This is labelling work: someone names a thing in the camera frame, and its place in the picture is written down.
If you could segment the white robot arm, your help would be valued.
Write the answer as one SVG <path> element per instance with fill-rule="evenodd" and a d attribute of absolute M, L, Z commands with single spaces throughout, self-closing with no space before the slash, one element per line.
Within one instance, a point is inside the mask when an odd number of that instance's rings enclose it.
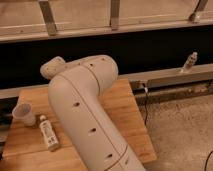
<path fill-rule="evenodd" d="M 40 73 L 50 81 L 50 106 L 88 171 L 146 171 L 98 100 L 118 77 L 111 57 L 67 62 L 57 56 Z"/>

